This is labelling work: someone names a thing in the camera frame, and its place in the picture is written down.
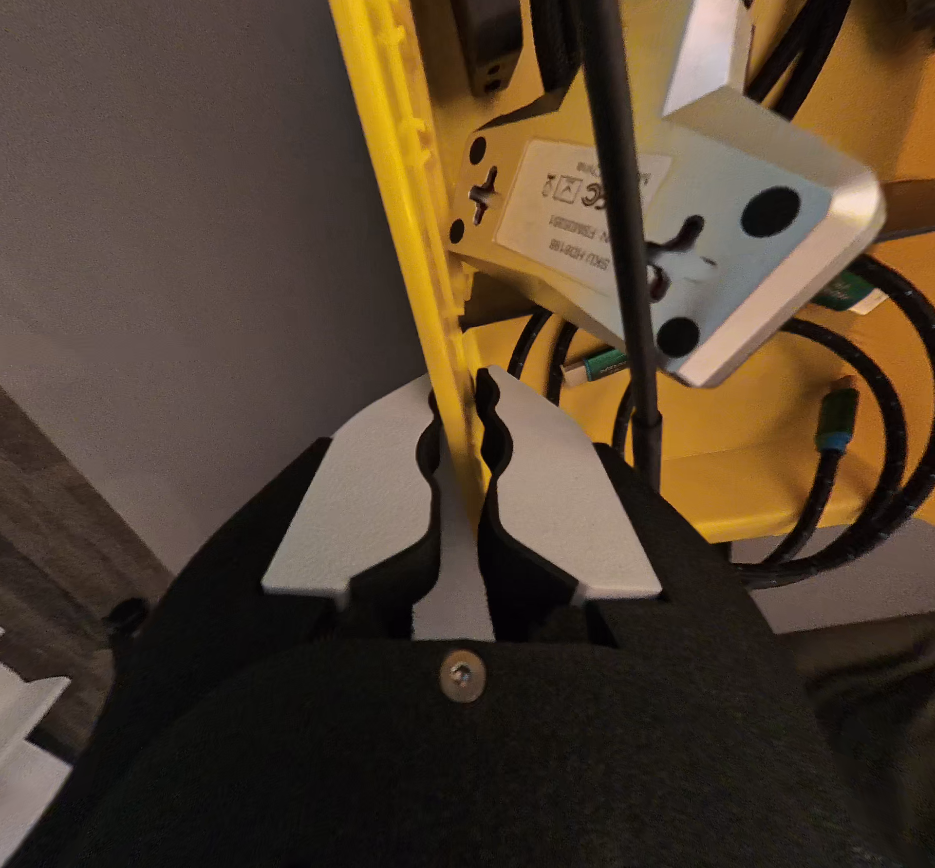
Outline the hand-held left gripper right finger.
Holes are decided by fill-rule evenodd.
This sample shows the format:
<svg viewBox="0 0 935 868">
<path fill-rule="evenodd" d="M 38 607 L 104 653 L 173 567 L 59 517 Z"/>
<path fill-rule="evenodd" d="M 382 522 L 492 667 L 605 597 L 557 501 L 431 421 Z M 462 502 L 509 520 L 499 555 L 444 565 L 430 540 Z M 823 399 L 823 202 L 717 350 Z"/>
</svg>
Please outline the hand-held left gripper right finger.
<svg viewBox="0 0 935 868">
<path fill-rule="evenodd" d="M 490 481 L 478 530 L 487 593 L 515 605 L 649 600 L 662 585 L 590 438 L 497 365 L 478 371 Z"/>
</svg>

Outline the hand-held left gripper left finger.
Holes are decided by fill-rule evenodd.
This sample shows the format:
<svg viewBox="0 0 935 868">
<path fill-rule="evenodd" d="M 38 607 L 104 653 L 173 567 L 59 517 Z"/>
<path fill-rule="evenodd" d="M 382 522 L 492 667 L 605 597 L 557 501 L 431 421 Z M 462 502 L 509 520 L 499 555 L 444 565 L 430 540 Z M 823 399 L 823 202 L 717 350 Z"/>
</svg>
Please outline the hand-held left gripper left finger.
<svg viewBox="0 0 935 868">
<path fill-rule="evenodd" d="M 353 598 L 353 582 L 429 532 L 435 466 L 417 461 L 435 424 L 423 374 L 347 420 L 327 450 L 265 574 L 267 594 Z"/>
</svg>

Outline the yellow plastic bin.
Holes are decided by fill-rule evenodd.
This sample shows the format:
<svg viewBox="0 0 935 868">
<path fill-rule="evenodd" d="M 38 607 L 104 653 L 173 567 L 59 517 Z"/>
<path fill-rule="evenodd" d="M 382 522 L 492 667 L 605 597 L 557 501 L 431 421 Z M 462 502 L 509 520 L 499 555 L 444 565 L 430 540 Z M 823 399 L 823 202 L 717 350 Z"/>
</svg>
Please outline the yellow plastic bin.
<svg viewBox="0 0 935 868">
<path fill-rule="evenodd" d="M 756 0 L 751 72 L 767 59 L 806 0 Z M 396 261 L 452 447 L 476 516 L 489 471 L 470 395 L 478 368 L 508 361 L 523 319 L 462 330 L 484 279 L 449 252 L 450 206 L 469 136 L 542 93 L 529 19 L 508 87 L 471 93 L 450 0 L 328 0 Z M 933 28 L 916 32 L 906 0 L 853 0 L 824 72 L 796 125 L 895 182 L 933 179 Z M 841 332 L 893 381 L 908 424 L 907 475 L 933 414 L 924 350 L 888 304 L 866 315 L 808 305 L 799 315 Z M 727 382 L 693 390 L 661 378 L 662 492 L 710 541 L 787 530 L 812 481 L 812 431 L 824 383 L 844 371 L 826 350 L 789 334 L 759 349 Z M 849 523 L 882 467 L 882 421 L 864 394 L 857 437 L 821 523 Z"/>
</svg>

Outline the dark grey adapter hub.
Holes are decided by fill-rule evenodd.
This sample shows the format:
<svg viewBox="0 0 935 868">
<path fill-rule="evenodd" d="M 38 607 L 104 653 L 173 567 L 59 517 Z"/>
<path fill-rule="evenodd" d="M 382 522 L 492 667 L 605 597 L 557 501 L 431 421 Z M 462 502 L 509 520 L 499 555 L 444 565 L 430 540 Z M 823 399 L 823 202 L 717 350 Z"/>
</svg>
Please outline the dark grey adapter hub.
<svg viewBox="0 0 935 868">
<path fill-rule="evenodd" d="M 524 46 L 520 0 L 450 0 L 469 87 L 485 99 L 505 90 Z"/>
</svg>

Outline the white metal adapter box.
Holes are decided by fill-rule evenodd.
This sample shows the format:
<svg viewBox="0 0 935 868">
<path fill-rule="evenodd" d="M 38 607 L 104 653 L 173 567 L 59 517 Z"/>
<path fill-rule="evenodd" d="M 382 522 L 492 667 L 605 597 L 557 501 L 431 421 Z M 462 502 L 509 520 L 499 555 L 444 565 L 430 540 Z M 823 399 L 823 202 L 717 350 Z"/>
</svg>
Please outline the white metal adapter box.
<svg viewBox="0 0 935 868">
<path fill-rule="evenodd" d="M 871 169 L 743 92 L 742 0 L 619 0 L 659 369 L 722 383 L 863 253 L 885 220 Z M 448 244 L 624 349 L 583 73 L 468 139 Z"/>
</svg>

